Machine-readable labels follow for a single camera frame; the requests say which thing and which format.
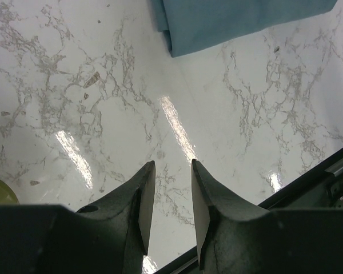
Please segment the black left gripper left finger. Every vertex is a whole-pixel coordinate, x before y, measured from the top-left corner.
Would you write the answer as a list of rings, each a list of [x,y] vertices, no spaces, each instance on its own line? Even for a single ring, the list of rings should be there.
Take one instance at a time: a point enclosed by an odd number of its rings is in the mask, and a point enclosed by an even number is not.
[[[150,239],[155,163],[74,212],[0,205],[0,273],[141,273]]]

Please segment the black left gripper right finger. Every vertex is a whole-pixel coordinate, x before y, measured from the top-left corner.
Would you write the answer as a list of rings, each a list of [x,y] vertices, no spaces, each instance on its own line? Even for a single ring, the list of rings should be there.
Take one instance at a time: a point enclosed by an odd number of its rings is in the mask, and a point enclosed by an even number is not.
[[[343,209],[264,209],[197,160],[192,198],[204,273],[343,273]]]

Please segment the blue-grey t-shirt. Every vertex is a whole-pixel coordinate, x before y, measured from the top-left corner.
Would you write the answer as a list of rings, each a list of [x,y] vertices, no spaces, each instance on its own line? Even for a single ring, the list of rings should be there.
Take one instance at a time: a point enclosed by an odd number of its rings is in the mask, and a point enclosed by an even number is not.
[[[267,27],[331,11],[333,0],[152,1],[156,28],[180,57]]]

